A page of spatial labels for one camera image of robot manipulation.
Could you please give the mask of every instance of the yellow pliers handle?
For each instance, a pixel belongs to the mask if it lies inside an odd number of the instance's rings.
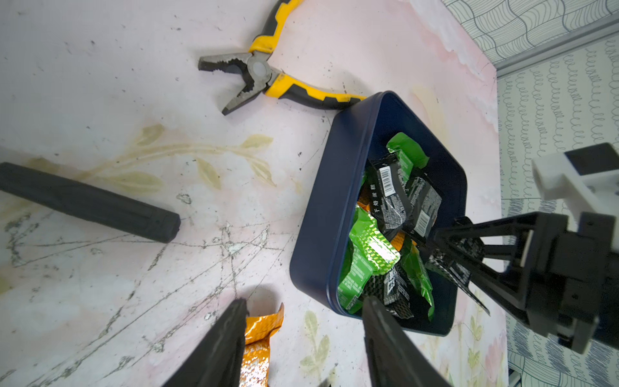
[[[352,94],[327,93],[281,73],[264,92],[269,97],[286,98],[316,109],[346,109],[365,97]]]
[[[262,33],[251,44],[249,52],[259,51],[272,54],[277,47],[286,19],[302,2],[303,0],[278,0],[271,14],[269,14]],[[269,97],[286,98],[317,109],[345,109],[365,99],[365,97],[359,95],[323,92],[282,72],[268,84],[269,88],[264,93]]]
[[[271,14],[269,14],[262,33],[256,36],[251,44],[249,52],[262,51],[263,53],[272,54],[275,51],[275,47],[277,47],[279,36],[282,34],[288,15],[302,2],[303,0],[278,0]]]

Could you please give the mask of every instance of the pink painted surface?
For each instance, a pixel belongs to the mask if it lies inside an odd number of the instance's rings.
[[[202,54],[246,50],[272,3],[0,6],[2,160],[43,157],[70,178],[90,171],[86,182],[183,218],[163,246],[1,195],[0,386],[160,385],[235,297],[249,297],[253,315],[286,305],[272,387],[370,385],[361,323],[288,275],[335,113],[260,96],[223,117],[240,78],[196,69]],[[439,0],[306,0],[269,62],[327,90],[397,92],[467,172],[467,215],[500,217],[495,69]],[[141,128],[156,124],[161,136],[144,141]],[[273,141],[243,148],[255,134]],[[491,317],[461,296],[449,336],[409,336],[454,385],[505,386],[504,313],[484,295]],[[313,346],[324,336],[321,362]],[[315,367],[300,367],[307,357]]]

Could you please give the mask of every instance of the barcode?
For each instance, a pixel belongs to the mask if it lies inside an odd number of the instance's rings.
[[[392,269],[387,273],[385,277],[385,284],[387,285],[387,294],[391,293],[394,286],[396,286],[396,270]]]
[[[415,232],[422,237],[425,237],[428,223],[430,223],[430,216],[426,214],[423,210],[421,210],[421,212],[419,213],[419,218],[417,219],[417,224],[415,225]]]
[[[383,181],[383,193],[385,198],[396,193],[396,189],[393,187],[393,180],[391,179],[391,167],[386,166],[380,168],[378,172],[381,174],[381,180]]]

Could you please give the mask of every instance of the pliers jaw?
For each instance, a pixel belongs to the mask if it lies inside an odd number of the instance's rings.
[[[223,108],[223,115],[235,111],[246,103],[253,101],[260,92],[269,87],[272,76],[277,76],[278,71],[273,71],[267,59],[271,54],[254,51],[252,53],[224,54],[203,56],[198,61],[198,69],[204,71],[221,70],[233,74],[239,74],[245,81],[245,87]]]

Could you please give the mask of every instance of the black snack packet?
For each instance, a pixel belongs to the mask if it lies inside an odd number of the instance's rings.
[[[488,316],[490,316],[490,311],[488,308],[473,294],[473,292],[469,290],[470,271],[454,261],[448,264],[445,262],[444,258],[443,252],[440,250],[435,250],[434,254],[428,258],[428,262],[425,264],[426,269],[437,272],[441,276],[450,280],[464,293],[466,293],[466,295],[472,298],[473,301],[475,301],[483,310],[486,311],[486,313],[488,313]]]
[[[419,168],[413,168],[404,191],[412,210],[408,212],[402,230],[414,240],[425,243],[443,198]]]
[[[407,319],[413,317],[409,306],[409,293],[407,283],[403,276],[406,273],[397,263],[387,274],[383,276],[371,276],[363,288],[360,297],[373,295],[378,298],[385,308],[395,317]]]
[[[380,232],[391,241],[412,211],[397,155],[392,153],[368,162],[366,176],[370,187],[370,212],[378,221]]]
[[[454,226],[472,225],[473,222],[466,216],[454,220]],[[461,238],[452,245],[453,248],[478,261],[483,260],[484,244],[481,238]]]

